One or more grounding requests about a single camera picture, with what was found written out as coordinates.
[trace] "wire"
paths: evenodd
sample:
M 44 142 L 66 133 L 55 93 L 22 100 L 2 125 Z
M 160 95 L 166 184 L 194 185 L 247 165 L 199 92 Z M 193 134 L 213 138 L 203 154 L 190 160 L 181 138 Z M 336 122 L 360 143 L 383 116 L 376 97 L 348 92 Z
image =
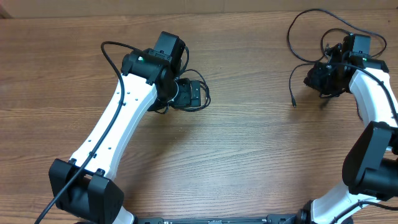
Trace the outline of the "wire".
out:
M 68 188 L 71 186 L 71 184 L 76 180 L 77 177 L 79 177 L 79 175 L 84 171 L 85 167 L 87 166 L 87 164 L 89 163 L 89 161 L 94 157 L 95 152 L 97 151 L 97 149 L 100 147 L 101 143 L 104 141 L 106 135 L 109 133 L 110 129 L 112 128 L 112 125 L 114 124 L 114 122 L 116 121 L 116 118 L 119 115 L 119 112 L 123 106 L 123 101 L 124 101 L 124 82 L 122 79 L 122 76 L 118 70 L 118 68 L 116 68 L 115 64 L 112 62 L 112 60 L 110 59 L 110 57 L 108 56 L 108 54 L 105 51 L 104 46 L 106 44 L 113 44 L 113 45 L 119 45 L 122 47 L 127 47 L 133 50 L 137 50 L 135 47 L 131 47 L 130 45 L 127 44 L 122 44 L 119 42 L 113 42 L 113 41 L 105 41 L 101 44 L 101 51 L 104 54 L 106 60 L 109 62 L 109 64 L 111 64 L 113 70 L 116 72 L 116 75 L 118 76 L 119 82 L 120 82 L 120 87 L 121 87 L 121 95 L 120 95 L 120 101 L 118 104 L 118 108 L 116 109 L 115 114 L 112 117 L 112 120 L 109 122 L 108 127 L 106 127 L 104 133 L 102 134 L 102 136 L 100 137 L 100 139 L 98 140 L 97 144 L 94 146 L 93 150 L 89 153 L 87 159 L 84 161 L 84 163 L 80 166 L 80 168 L 78 169 L 78 171 L 75 173 L 75 175 L 73 175 L 73 177 L 63 186 L 63 188 L 58 192 L 58 194 L 51 200 L 51 202 L 44 208 L 43 212 L 39 215 L 39 217 L 37 217 L 35 224 L 39 224 L 44 216 L 49 212 L 49 210 L 51 209 L 51 207 L 60 199 L 60 197 L 62 196 L 63 193 L 65 193 L 65 191 L 68 190 Z
M 334 94 L 330 94 L 330 95 L 327 95 L 327 96 L 322 96 L 323 93 L 320 93 L 319 94 L 319 98 L 321 98 L 321 99 L 330 99 L 330 98 L 333 98 L 333 97 L 339 97 L 341 94 L 345 93 L 346 91 L 347 91 L 347 89 L 342 89 L 342 90 L 337 91 Z
M 292 28 L 294 22 L 296 21 L 296 19 L 297 19 L 299 16 L 301 16 L 302 14 L 305 14 L 305 13 L 307 13 L 307 12 L 312 12 L 312 11 L 324 12 L 324 13 L 326 13 L 326 14 L 328 14 L 328 15 L 330 15 L 330 16 L 336 18 L 336 19 L 338 19 L 339 21 L 343 22 L 344 24 L 346 24 L 347 26 L 349 26 L 349 27 L 351 27 L 351 28 L 353 28 L 353 29 L 356 29 L 356 30 L 358 30 L 358 31 L 361 31 L 361 32 L 364 32 L 364 33 L 367 33 L 367 34 L 371 34 L 371 35 L 375 35 L 375 36 L 377 36 L 377 37 L 380 37 L 380 38 L 384 41 L 384 47 L 383 47 L 383 49 L 382 49 L 379 53 L 373 55 L 372 57 L 376 57 L 376 56 L 382 54 L 383 51 L 385 51 L 385 49 L 387 48 L 387 41 L 386 41 L 386 39 L 385 39 L 382 35 L 380 35 L 380 34 L 377 34 L 377 33 L 375 33 L 375 32 L 371 32 L 371 31 L 368 31 L 368 30 L 365 30 L 365 29 L 360 29 L 360 28 L 358 28 L 358 27 L 356 27 L 356 26 L 354 26 L 354 25 L 351 25 L 349 22 L 345 21 L 344 19 L 342 19 L 342 18 L 340 18 L 340 17 L 334 15 L 333 13 L 331 13 L 331 12 L 329 12 L 329 11 L 327 11 L 327 10 L 324 10 L 324 9 L 308 9 L 308 10 L 305 10 L 305 11 L 301 12 L 300 14 L 298 14 L 298 15 L 294 18 L 294 20 L 293 20 L 293 22 L 291 23 L 289 29 L 287 30 L 287 36 L 286 36 L 287 44 L 288 44 L 288 46 L 289 46 L 289 48 L 290 48 L 290 51 L 291 51 L 298 59 L 300 59 L 300 60 L 302 60 L 302 61 L 304 61 L 304 62 L 309 62 L 309 63 L 319 62 L 319 61 L 322 60 L 322 59 L 324 58 L 324 56 L 325 56 L 325 55 L 323 54 L 322 57 L 321 57 L 320 59 L 318 59 L 318 60 L 307 60 L 307 59 L 301 57 L 298 53 L 296 53 L 296 52 L 294 51 L 293 47 L 292 47 L 292 44 L 290 43 L 290 30 L 291 30 L 291 28 Z M 329 33 L 329 32 L 331 32 L 332 30 L 338 30 L 338 29 L 339 29 L 339 28 L 333 28 L 333 29 L 331 29 L 331 30 L 328 30 L 328 31 L 324 34 L 324 36 L 326 36 L 326 34 Z
M 206 83 L 205 78 L 203 78 L 203 75 L 201 75 L 201 73 L 196 71 L 195 69 L 187 69 L 187 70 L 183 71 L 181 74 L 184 74 L 185 72 L 189 72 L 189 71 L 196 72 L 200 76 L 200 78 L 203 80 L 203 81 L 199 81 L 199 82 L 201 84 L 200 88 L 202 88 L 206 93 L 206 101 L 202 106 L 200 106 L 198 108 L 187 108 L 187 109 L 182 109 L 182 110 L 184 110 L 186 112 L 196 112 L 196 111 L 203 110 L 210 105 L 210 103 L 211 103 L 210 89 Z
M 354 210 L 357 207 L 361 207 L 362 205 L 373 205 L 379 208 L 383 208 L 386 210 L 390 210 L 390 211 L 398 211 L 398 207 L 392 207 L 392 206 L 387 206 L 387 205 L 381 205 L 379 203 L 376 202 L 368 202 L 368 201 L 358 201 L 357 203 L 355 203 L 354 205 L 350 206 L 347 210 L 345 210 L 343 213 L 339 214 L 337 217 L 335 217 L 333 219 L 333 221 L 330 224 L 335 224 L 338 222 L 338 220 L 340 218 L 343 218 L 345 215 L 349 214 L 352 210 Z
M 358 107 L 358 101 L 356 101 L 355 99 L 355 103 L 356 103 L 356 113 L 358 114 L 358 117 L 361 121 L 363 121 L 363 118 L 361 116 L 361 113 L 359 112 L 359 107 Z
M 320 59 L 318 59 L 317 61 L 314 61 L 314 62 L 319 62 L 319 61 L 322 60 L 324 57 L 327 57 L 327 56 L 326 56 L 327 47 L 326 47 L 326 49 L 323 49 L 323 39 L 324 39 L 324 38 L 326 37 L 326 35 L 328 35 L 330 32 L 335 32 L 335 31 L 340 31 L 340 32 L 343 32 L 343 33 L 345 33 L 345 34 L 347 34 L 347 35 L 350 35 L 350 32 L 349 32 L 349 31 L 344 30 L 344 29 L 341 29 L 341 28 L 332 28 L 332 29 L 326 31 L 326 32 L 323 34 L 322 38 L 321 38 L 321 51 L 322 51 L 323 56 L 322 56 Z
M 155 111 L 155 112 L 158 113 L 158 114 L 166 114 L 168 111 L 169 111 L 169 104 L 167 103 L 166 108 L 164 109 L 163 112 L 160 112 L 160 111 L 158 111 L 158 110 Z
M 297 107 L 297 104 L 296 104 L 296 100 L 294 99 L 293 92 L 292 92 L 292 76 L 293 76 L 294 71 L 296 71 L 297 68 L 299 68 L 299 67 L 301 67 L 301 66 L 304 66 L 304 65 L 313 65 L 313 63 L 303 63 L 303 64 L 301 64 L 301 65 L 297 65 L 297 66 L 293 69 L 293 71 L 292 71 L 292 73 L 290 74 L 290 77 L 289 77 L 289 91 L 290 91 L 290 97 L 292 98 L 292 104 L 293 104 L 294 107 Z
M 187 69 L 187 66 L 188 66 L 188 62 L 189 62 L 189 49 L 188 49 L 187 46 L 185 46 L 185 52 L 187 53 L 187 61 L 185 62 L 185 65 L 182 67 L 182 69 L 181 69 L 180 74 L 178 75 L 178 77 L 179 77 L 180 75 L 182 75 L 182 74 L 185 72 L 185 70 Z

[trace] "end effector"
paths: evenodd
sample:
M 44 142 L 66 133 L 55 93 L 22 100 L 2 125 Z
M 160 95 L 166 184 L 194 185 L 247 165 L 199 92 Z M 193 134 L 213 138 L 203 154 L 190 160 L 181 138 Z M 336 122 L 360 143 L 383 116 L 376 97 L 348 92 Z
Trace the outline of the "end effector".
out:
M 388 73 L 387 65 L 382 60 L 373 59 L 370 55 L 371 37 L 361 34 L 347 35 L 343 43 L 327 47 L 327 63 L 317 62 L 311 68 L 304 84 L 319 91 L 322 98 L 338 96 L 350 92 L 348 85 L 356 69 L 347 66 L 336 66 L 346 63 L 360 68 L 375 68 Z
M 147 79 L 147 84 L 156 85 L 157 100 L 148 111 L 157 111 L 171 106 L 175 109 L 197 108 L 201 105 L 201 83 L 180 78 L 187 62 L 181 69 L 182 54 L 188 49 L 178 36 L 162 32 L 154 49 L 134 50 L 123 58 L 123 75 L 132 73 Z

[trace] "black plastic part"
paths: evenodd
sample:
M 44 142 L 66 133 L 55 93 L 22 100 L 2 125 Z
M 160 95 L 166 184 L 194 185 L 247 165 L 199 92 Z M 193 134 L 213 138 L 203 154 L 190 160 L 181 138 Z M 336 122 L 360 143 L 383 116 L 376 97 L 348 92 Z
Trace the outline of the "black plastic part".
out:
M 336 44 L 327 50 L 326 54 L 330 57 L 329 63 L 340 63 L 342 61 L 341 48 L 341 44 Z M 334 68 L 317 62 L 308 71 L 304 84 L 318 90 L 322 95 L 336 95 L 348 86 L 351 77 L 345 74 L 344 67 Z
M 343 164 L 343 182 L 351 194 L 366 194 L 379 200 L 398 196 L 398 162 L 384 159 L 395 128 L 371 121 L 350 150 Z
M 56 196 L 79 167 L 55 159 L 49 170 L 53 195 Z M 111 224 L 124 199 L 123 192 L 112 180 L 84 171 L 56 202 L 57 208 L 98 224 Z
M 382 70 L 383 72 L 389 73 L 386 63 L 383 60 L 377 60 L 373 58 L 364 58 L 357 55 L 349 57 L 349 62 L 359 68 L 375 68 Z
M 154 49 L 134 50 L 123 58 L 121 71 L 145 78 L 156 85 L 157 100 L 148 111 L 165 106 L 176 109 L 200 107 L 200 82 L 178 79 L 185 43 L 178 36 L 162 32 Z
M 343 51 L 351 51 L 361 55 L 369 55 L 371 49 L 371 37 L 362 34 L 348 35 L 344 38 Z
M 185 43 L 177 35 L 163 31 L 155 44 L 154 50 L 171 57 L 170 69 L 178 75 L 181 67 L 181 56 L 185 49 Z
M 295 214 L 272 214 L 247 218 L 138 218 L 137 224 L 294 224 Z
M 303 209 L 299 209 L 296 213 L 295 224 L 311 224 L 311 203 L 313 200 L 309 200 Z
M 384 61 L 371 58 L 370 46 L 370 36 L 351 34 L 344 38 L 343 44 L 327 48 L 325 53 L 329 56 L 328 63 L 348 63 L 363 69 L 375 68 L 388 73 L 389 69 Z M 350 67 L 333 67 L 317 62 L 308 71 L 304 83 L 319 91 L 321 96 L 339 96 L 344 92 L 350 92 L 348 86 L 354 72 L 355 69 Z
M 191 107 L 199 107 L 200 106 L 200 82 L 199 81 L 191 81 Z

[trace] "wooden table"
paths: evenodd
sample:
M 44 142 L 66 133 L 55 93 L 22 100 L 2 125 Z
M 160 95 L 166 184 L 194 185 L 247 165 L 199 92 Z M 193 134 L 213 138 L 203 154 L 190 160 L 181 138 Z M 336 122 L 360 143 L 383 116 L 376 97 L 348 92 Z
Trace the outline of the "wooden table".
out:
M 288 79 L 301 61 L 285 35 L 297 13 L 0 20 L 0 223 L 34 222 L 53 197 L 51 163 L 68 160 L 107 106 L 117 79 L 100 43 L 146 49 L 163 30 L 189 46 L 188 68 L 205 76 L 213 101 L 197 113 L 143 117 L 116 178 L 128 210 L 139 217 L 253 217 L 295 213 L 327 193 L 364 127 L 350 94 L 320 109 L 324 101 L 302 83 L 309 67 L 293 77 L 292 107 Z M 398 12 L 335 13 L 387 39 L 380 59 L 397 91 Z M 320 37 L 332 27 L 347 28 L 326 14 L 304 15 L 292 29 L 294 48 L 318 58 Z M 381 46 L 373 38 L 371 52 Z M 129 52 L 107 51 L 118 67 Z M 369 207 L 354 218 L 396 223 L 398 213 Z M 53 208 L 43 223 L 76 220 Z

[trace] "black joint bracket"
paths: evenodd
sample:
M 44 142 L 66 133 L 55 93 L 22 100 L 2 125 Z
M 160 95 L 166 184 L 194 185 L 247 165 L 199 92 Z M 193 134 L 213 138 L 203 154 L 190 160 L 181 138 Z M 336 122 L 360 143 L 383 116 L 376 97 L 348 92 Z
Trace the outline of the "black joint bracket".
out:
M 343 182 L 351 194 L 366 194 L 379 200 L 398 196 L 398 162 L 384 153 L 396 142 L 396 128 L 371 121 L 350 150 L 343 164 Z
M 78 169 L 74 164 L 54 160 L 49 170 L 54 197 Z M 112 180 L 103 175 L 104 170 L 101 169 L 96 173 L 84 170 L 56 202 L 57 208 L 91 222 L 113 223 L 122 207 L 124 194 Z

